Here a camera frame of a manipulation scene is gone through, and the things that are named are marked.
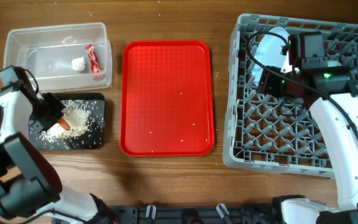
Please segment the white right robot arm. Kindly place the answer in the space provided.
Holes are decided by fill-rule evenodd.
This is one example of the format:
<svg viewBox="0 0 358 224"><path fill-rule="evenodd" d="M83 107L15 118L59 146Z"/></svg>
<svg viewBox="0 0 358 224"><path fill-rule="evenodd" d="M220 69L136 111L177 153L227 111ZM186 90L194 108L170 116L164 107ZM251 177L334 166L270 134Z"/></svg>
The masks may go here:
<svg viewBox="0 0 358 224"><path fill-rule="evenodd" d="M258 93L302 98L322 134L337 186L338 207L307 198L280 202L283 223L358 223L358 97L346 67L304 69L285 75L266 66Z"/></svg>

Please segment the orange carrot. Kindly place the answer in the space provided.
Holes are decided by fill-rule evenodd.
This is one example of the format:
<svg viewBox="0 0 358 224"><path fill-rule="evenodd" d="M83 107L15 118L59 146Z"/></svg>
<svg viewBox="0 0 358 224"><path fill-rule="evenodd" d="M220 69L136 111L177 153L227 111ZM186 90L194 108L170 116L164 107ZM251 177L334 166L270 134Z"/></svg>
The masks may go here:
<svg viewBox="0 0 358 224"><path fill-rule="evenodd" d="M65 130L65 131L70 131L71 127L70 125L63 119L60 118L57 123Z"/></svg>

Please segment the large white plate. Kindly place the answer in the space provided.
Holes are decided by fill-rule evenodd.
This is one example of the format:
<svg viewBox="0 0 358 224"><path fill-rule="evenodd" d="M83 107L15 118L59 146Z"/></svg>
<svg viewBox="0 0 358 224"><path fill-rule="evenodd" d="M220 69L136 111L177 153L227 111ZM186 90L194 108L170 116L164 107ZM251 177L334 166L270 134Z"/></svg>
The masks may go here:
<svg viewBox="0 0 358 224"><path fill-rule="evenodd" d="M278 34L288 40L289 33L282 27L274 27L269 30L274 34ZM288 55L281 54L282 46L284 46L282 39L273 36L265 35L256 48L254 58L265 66L273 66L281 68L280 72L287 73L291 71ZM263 68L255 64L251 70L251 75L254 77L255 85L259 84Z"/></svg>

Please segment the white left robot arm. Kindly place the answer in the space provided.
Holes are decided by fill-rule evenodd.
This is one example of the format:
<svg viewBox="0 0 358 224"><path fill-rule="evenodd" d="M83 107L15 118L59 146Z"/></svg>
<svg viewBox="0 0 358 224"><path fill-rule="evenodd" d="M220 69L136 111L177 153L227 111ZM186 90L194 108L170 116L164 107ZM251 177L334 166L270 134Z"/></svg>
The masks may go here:
<svg viewBox="0 0 358 224"><path fill-rule="evenodd" d="M119 223L100 198L64 187L52 165L28 139L29 122L40 109L56 121L59 101L44 101L33 89L0 90L0 223L23 218L29 223L50 216L68 223Z"/></svg>

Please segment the white tissue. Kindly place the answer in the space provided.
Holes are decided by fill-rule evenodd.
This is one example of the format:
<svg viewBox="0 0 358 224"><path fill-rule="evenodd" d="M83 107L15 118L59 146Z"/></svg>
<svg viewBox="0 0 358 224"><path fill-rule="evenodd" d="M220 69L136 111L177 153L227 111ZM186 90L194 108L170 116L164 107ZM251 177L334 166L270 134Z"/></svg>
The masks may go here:
<svg viewBox="0 0 358 224"><path fill-rule="evenodd" d="M71 61L71 68L76 72L82 72L86 67L86 61L84 57L74 58Z"/></svg>

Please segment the black plastic tray bin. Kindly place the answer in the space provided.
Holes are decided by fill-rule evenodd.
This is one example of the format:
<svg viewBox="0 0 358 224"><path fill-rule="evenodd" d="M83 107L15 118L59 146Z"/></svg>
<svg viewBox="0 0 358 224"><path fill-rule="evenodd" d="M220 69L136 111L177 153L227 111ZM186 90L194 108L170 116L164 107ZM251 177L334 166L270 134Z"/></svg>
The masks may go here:
<svg viewBox="0 0 358 224"><path fill-rule="evenodd" d="M59 100L83 100L91 111L88 130L79 137L61 139L57 142L40 140L38 133L29 127L29 141L40 151L58 151L72 149L99 149L104 141L105 98L100 93L57 93Z"/></svg>

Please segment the clear plastic bin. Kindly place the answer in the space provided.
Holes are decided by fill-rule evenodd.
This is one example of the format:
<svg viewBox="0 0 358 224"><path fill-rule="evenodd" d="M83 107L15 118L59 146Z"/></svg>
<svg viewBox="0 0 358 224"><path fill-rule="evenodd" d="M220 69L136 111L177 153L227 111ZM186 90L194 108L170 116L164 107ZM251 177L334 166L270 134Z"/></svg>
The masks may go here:
<svg viewBox="0 0 358 224"><path fill-rule="evenodd" d="M103 71L91 73L85 47L92 44ZM84 57L82 72L71 68ZM112 50L102 22L14 29L7 35L4 66L28 69L40 91L62 92L107 88L112 84Z"/></svg>

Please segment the red serving tray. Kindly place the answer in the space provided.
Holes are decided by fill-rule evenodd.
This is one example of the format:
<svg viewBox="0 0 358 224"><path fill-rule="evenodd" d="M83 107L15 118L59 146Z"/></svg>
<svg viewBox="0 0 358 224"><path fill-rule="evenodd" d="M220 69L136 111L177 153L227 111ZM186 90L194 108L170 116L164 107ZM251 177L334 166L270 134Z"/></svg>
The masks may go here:
<svg viewBox="0 0 358 224"><path fill-rule="evenodd" d="M131 157L203 156L215 143L211 54L200 40L123 51L119 145Z"/></svg>

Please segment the red candy wrapper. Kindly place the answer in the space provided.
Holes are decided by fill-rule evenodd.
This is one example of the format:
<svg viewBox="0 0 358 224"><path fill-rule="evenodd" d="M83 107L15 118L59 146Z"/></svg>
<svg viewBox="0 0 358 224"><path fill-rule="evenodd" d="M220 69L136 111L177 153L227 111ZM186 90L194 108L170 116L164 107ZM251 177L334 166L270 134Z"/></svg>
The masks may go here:
<svg viewBox="0 0 358 224"><path fill-rule="evenodd" d="M97 53L94 50L92 44L89 44L85 47L87 56L89 58L89 65L91 68L91 73L100 73L103 71L103 68L99 64Z"/></svg>

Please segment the grey dishwasher rack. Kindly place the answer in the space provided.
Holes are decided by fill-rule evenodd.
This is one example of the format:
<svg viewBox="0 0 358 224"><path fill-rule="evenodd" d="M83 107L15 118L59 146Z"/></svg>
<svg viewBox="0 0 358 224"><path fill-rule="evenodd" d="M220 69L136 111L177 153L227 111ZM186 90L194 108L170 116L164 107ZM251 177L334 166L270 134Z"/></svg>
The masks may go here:
<svg viewBox="0 0 358 224"><path fill-rule="evenodd" d="M348 67L358 88L358 24L241 14L230 41L224 164L332 178L323 137L310 113L299 104L257 93L256 66L250 59L261 42L255 33L276 27L289 34L320 31L327 58Z"/></svg>

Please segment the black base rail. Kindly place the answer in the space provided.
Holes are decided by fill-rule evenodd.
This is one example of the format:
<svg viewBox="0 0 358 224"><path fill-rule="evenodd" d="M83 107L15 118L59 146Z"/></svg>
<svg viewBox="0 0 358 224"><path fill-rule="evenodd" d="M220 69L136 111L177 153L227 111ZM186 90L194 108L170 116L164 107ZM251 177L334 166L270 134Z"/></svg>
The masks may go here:
<svg viewBox="0 0 358 224"><path fill-rule="evenodd" d="M198 220L205 224L251 224L284 223L283 216L268 203L243 205L240 207L221 206L206 207L110 207L122 224L186 224Z"/></svg>

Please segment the pile of food scraps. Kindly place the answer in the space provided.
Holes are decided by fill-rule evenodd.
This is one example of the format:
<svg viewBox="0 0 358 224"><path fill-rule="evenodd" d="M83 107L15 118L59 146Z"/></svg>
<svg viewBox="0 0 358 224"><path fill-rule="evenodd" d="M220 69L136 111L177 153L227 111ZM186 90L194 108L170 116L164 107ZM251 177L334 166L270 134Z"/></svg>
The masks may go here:
<svg viewBox="0 0 358 224"><path fill-rule="evenodd" d="M65 106L63 119L70 126L70 130L64 129L59 123L54 124L48 131L42 131L40 140L57 142L61 139L72 139L81 136L88 130L88 120L91 111L83 100L63 100Z"/></svg>

